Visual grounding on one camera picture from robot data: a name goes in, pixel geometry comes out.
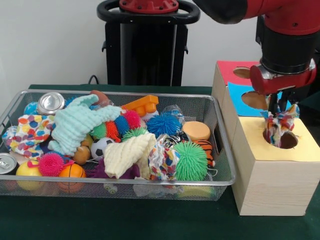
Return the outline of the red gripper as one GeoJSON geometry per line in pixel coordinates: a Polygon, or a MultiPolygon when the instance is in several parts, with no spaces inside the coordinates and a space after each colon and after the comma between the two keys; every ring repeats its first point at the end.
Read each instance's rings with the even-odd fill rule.
{"type": "Polygon", "coordinates": [[[250,68],[250,81],[253,89],[261,95],[268,96],[268,111],[273,115],[280,113],[278,95],[270,95],[292,88],[310,85],[316,77],[317,67],[311,59],[306,71],[299,74],[275,74],[269,72],[262,64],[250,68]]]}

